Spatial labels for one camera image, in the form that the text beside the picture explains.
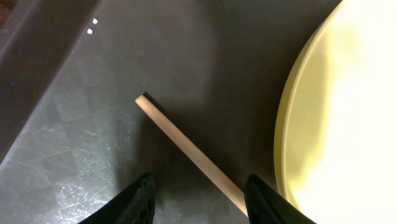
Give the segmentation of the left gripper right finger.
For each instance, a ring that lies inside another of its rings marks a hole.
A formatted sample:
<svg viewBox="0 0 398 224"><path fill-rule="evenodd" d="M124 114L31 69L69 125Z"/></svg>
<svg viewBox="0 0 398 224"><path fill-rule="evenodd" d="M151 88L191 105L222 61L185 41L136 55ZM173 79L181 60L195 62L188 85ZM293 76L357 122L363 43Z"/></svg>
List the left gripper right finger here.
<svg viewBox="0 0 398 224"><path fill-rule="evenodd" d="M250 224L315 224L256 174L244 188Z"/></svg>

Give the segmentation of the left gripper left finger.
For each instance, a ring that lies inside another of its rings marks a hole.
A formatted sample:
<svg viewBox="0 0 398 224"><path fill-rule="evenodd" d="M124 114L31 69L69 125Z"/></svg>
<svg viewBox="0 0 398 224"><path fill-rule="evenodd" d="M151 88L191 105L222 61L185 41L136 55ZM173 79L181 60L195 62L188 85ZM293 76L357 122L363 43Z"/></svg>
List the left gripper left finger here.
<svg viewBox="0 0 398 224"><path fill-rule="evenodd" d="M80 224L153 224L155 181L145 173Z"/></svg>

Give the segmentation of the wooden chopstick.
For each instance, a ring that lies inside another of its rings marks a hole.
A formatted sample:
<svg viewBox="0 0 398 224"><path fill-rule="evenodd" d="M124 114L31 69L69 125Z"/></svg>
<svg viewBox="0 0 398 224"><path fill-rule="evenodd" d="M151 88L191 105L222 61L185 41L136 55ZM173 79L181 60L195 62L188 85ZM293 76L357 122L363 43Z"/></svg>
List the wooden chopstick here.
<svg viewBox="0 0 398 224"><path fill-rule="evenodd" d="M166 136L217 186L221 192L248 217L243 191L225 175L189 138L176 127L144 95L136 104L161 129Z"/></svg>

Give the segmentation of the yellow plate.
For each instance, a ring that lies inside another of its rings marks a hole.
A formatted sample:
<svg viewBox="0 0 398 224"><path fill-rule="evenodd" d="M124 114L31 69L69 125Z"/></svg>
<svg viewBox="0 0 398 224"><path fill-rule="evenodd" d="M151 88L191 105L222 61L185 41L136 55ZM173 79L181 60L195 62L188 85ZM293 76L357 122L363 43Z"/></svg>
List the yellow plate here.
<svg viewBox="0 0 398 224"><path fill-rule="evenodd" d="M315 223L397 222L397 0L342 1L309 38L274 165L279 193Z"/></svg>

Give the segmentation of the dark brown serving tray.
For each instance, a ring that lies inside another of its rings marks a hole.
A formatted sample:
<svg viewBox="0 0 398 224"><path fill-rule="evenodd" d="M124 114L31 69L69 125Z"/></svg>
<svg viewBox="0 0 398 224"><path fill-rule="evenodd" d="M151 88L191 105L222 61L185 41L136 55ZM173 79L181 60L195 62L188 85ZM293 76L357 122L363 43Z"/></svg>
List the dark brown serving tray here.
<svg viewBox="0 0 398 224"><path fill-rule="evenodd" d="M151 172L156 223L247 223L136 105L238 187L275 186L279 100L336 1L2 1L1 222L78 223Z"/></svg>

